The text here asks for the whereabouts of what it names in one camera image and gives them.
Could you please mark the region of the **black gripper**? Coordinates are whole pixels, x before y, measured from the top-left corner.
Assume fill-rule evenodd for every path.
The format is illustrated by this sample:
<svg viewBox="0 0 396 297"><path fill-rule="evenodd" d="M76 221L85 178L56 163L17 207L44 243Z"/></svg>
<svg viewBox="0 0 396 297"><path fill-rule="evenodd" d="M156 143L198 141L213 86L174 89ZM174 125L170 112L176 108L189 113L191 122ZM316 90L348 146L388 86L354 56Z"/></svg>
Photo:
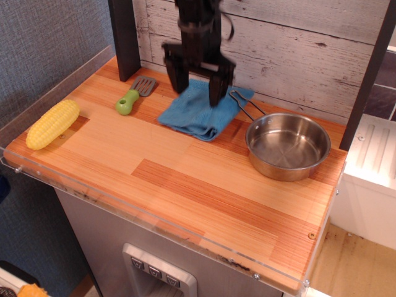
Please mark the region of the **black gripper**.
<svg viewBox="0 0 396 297"><path fill-rule="evenodd" d="M179 23L181 43L164 43L165 65L175 92L189 86L189 72L209 76L210 106L226 95L236 64L221 53L220 23Z"/></svg>

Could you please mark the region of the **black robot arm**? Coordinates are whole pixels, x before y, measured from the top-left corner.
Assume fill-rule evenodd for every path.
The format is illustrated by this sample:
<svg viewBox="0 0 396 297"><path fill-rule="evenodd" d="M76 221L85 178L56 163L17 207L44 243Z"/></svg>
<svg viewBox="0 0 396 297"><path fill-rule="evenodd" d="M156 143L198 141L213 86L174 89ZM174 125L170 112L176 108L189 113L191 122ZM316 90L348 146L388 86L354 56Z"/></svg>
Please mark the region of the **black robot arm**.
<svg viewBox="0 0 396 297"><path fill-rule="evenodd" d="M173 89L182 93L189 74L209 79L210 106L217 106L233 82L236 64L221 53L222 11L219 1L176 1L181 43L164 43L164 62Z"/></svg>

